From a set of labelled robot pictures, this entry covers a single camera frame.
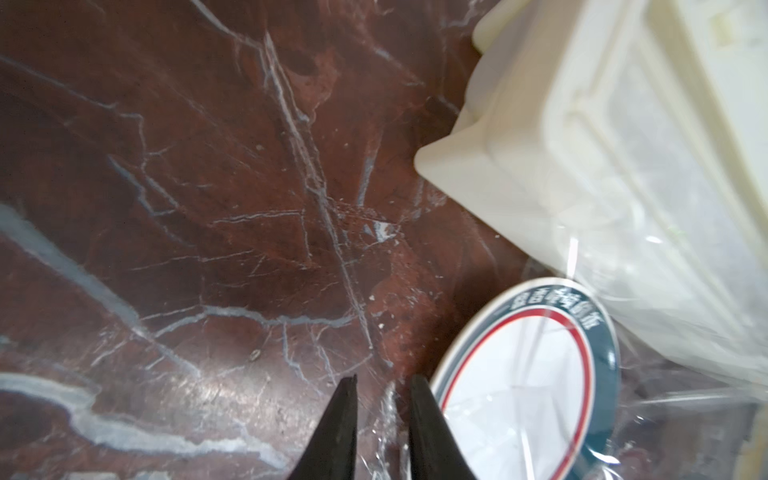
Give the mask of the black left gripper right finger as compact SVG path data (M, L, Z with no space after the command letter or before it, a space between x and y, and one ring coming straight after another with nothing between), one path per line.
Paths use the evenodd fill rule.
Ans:
M427 379L410 383L409 451L412 479L475 480L447 425Z

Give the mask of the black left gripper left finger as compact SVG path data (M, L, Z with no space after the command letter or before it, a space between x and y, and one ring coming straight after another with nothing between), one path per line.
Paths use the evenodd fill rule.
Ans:
M357 458L357 376L341 379L290 480L351 480Z

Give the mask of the white plate green rim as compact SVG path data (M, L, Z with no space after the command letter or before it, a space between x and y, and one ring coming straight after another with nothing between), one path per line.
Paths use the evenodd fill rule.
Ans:
M431 388L478 479L587 479L614 460L618 340L606 309L573 280L534 279L494 298Z

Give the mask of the clear plastic wrap sheet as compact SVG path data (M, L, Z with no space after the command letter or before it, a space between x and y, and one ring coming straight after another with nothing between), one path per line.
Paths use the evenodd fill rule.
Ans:
M527 255L417 172L417 152L448 136L461 109L446 131L423 128L417 150L402 162L418 179L398 190L401 209L379 206L369 185L355 199L374 212L362 224L354 264L366 282L367 343L395 375L379 402L387 427L380 450L401 470L409 467L400 459L407 435L396 403L414 374L432 379L459 333L494 298L526 281L563 278L584 286L609 314L589 287ZM732 478L754 415L767 405L767 382L679 364L609 316L621 373L608 444L614 460L587 479Z

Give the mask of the cream plastic wrap dispenser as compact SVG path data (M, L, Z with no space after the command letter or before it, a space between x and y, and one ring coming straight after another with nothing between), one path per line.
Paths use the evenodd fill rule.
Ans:
M417 172L668 359L767 382L767 5L502 1Z

